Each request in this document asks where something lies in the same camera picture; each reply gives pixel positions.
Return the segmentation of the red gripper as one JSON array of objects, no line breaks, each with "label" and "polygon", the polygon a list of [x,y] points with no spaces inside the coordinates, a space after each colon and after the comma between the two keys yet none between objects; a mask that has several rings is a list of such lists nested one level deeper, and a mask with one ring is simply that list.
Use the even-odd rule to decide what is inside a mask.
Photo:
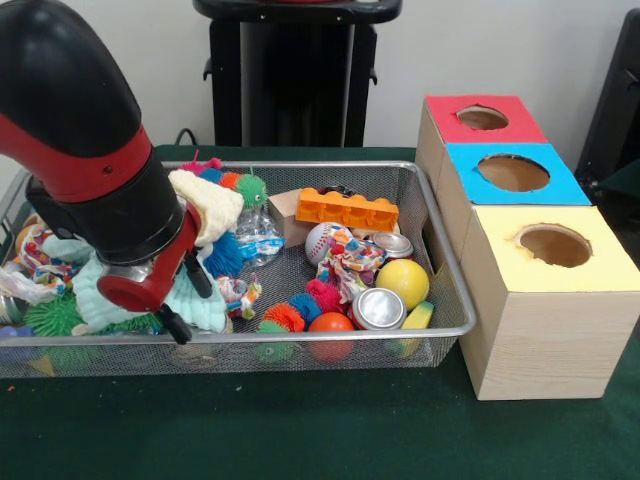
[{"label": "red gripper", "polygon": [[209,298],[213,287],[194,252],[201,227],[196,207],[181,203],[184,218],[177,236],[157,256],[132,266],[105,265],[97,281],[100,294],[113,304],[131,312],[156,312],[165,330],[179,345],[192,339],[183,318],[164,304],[176,274],[185,265],[187,276],[201,298]]}]

